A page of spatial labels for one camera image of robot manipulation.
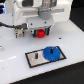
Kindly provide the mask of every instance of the cable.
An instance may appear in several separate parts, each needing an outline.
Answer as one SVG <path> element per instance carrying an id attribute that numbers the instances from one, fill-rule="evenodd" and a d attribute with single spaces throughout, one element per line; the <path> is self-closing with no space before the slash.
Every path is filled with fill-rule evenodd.
<path id="1" fill-rule="evenodd" d="M 7 25 L 7 24 L 4 24 L 2 22 L 0 22 L 0 27 L 1 26 L 5 26 L 5 27 L 8 27 L 8 28 L 17 28 L 17 29 L 26 29 L 27 28 L 27 24 L 26 23 L 23 23 L 22 25 L 18 25 L 18 26 L 12 26 L 12 25 Z"/>

